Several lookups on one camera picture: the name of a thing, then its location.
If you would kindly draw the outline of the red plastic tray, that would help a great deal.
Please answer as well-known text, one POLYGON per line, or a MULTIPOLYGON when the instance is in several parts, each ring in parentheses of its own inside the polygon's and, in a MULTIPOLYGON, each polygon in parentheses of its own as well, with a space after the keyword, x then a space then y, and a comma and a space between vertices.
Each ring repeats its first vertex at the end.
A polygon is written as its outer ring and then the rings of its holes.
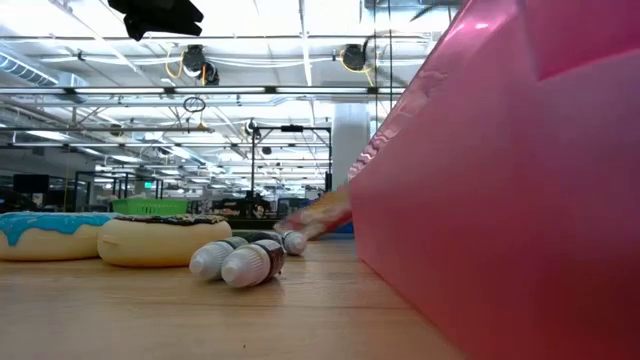
POLYGON ((640 0, 466 0, 354 166, 357 251, 472 360, 640 360, 640 0))

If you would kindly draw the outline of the distant black workstation frame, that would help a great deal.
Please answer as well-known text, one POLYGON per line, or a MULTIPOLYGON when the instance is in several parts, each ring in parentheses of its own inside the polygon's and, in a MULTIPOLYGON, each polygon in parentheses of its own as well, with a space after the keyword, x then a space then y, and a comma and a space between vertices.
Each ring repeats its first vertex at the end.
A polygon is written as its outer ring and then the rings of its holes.
POLYGON ((306 189, 332 188, 330 127, 302 125, 258 126, 250 133, 250 191, 266 190, 275 197, 302 196, 306 189))

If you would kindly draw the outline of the green plastic basket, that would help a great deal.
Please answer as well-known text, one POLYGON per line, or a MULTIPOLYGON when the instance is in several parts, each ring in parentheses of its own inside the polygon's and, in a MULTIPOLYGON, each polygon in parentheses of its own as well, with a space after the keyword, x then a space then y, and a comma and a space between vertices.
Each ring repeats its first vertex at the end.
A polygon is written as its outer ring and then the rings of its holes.
POLYGON ((180 215, 187 212, 185 199, 125 198, 111 202, 114 212, 125 215, 180 215))

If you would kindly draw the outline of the red snack packet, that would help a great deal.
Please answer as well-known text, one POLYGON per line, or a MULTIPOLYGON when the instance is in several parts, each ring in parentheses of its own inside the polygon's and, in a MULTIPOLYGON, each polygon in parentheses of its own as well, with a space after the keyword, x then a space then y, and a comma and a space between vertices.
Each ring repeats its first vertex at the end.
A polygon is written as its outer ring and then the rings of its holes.
POLYGON ((348 191, 327 192, 274 225, 279 233, 293 231, 311 240, 349 223, 352 219, 348 191))

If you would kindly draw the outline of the blue iced toy donut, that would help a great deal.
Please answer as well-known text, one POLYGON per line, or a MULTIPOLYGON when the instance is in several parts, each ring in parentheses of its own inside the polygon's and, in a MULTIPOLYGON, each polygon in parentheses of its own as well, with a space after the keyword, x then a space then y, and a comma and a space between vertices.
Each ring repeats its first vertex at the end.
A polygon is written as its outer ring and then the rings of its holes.
POLYGON ((0 260, 95 258, 103 225, 115 213, 10 212, 0 215, 0 260))

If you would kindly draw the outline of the black aluminium table frame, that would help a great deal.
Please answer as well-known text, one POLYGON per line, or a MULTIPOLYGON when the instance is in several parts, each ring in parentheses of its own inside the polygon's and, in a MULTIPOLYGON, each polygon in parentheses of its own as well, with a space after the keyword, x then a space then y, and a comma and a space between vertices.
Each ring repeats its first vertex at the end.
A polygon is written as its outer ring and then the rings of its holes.
POLYGON ((229 219, 229 225, 233 230, 271 231, 278 223, 273 219, 229 219))

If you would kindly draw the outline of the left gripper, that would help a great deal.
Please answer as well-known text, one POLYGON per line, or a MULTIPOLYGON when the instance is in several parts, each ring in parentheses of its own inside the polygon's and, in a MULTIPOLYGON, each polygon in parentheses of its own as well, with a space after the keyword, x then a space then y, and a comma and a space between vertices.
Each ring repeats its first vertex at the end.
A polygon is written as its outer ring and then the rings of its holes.
POLYGON ((190 0, 107 0, 124 15, 130 38, 140 41, 147 32, 199 36, 203 13, 190 0))

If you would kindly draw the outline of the distant black monitor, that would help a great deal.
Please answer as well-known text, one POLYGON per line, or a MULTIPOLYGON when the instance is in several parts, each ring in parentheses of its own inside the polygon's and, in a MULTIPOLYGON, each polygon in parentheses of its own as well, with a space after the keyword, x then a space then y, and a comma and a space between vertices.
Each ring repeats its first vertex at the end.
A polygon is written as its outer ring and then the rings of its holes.
POLYGON ((50 176, 47 174, 14 174, 13 190, 21 194, 47 193, 50 176))

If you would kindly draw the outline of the chocolate iced toy donut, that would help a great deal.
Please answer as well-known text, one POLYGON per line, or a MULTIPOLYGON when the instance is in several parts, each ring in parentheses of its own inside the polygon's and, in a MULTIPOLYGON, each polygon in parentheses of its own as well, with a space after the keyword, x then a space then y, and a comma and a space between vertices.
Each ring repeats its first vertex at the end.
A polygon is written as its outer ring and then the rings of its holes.
POLYGON ((100 258, 124 267, 184 267, 202 246, 232 236, 217 215, 118 215, 98 234, 100 258))

